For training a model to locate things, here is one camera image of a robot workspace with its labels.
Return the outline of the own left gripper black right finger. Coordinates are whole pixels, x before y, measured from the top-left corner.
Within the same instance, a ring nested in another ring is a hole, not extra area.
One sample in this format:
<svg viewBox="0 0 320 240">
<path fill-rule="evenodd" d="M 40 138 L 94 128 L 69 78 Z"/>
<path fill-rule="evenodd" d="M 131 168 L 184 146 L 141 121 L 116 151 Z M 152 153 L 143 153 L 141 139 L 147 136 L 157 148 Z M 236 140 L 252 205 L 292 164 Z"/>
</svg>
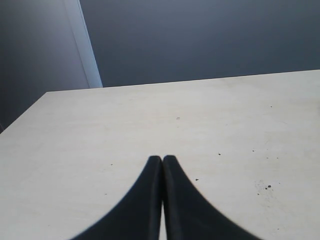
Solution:
<svg viewBox="0 0 320 240">
<path fill-rule="evenodd" d="M 196 189 L 174 155 L 162 161 L 164 218 L 168 240 L 258 240 Z"/>
</svg>

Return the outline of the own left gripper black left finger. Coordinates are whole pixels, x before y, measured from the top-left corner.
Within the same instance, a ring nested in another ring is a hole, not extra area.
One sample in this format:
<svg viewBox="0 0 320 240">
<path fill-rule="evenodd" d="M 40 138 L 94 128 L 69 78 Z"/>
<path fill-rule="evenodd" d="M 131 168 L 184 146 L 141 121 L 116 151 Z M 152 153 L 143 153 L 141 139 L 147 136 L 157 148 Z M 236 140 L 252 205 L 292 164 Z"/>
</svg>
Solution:
<svg viewBox="0 0 320 240">
<path fill-rule="evenodd" d="M 136 182 L 105 216 L 75 240 L 158 240 L 162 215 L 163 165 L 150 156 Z"/>
</svg>

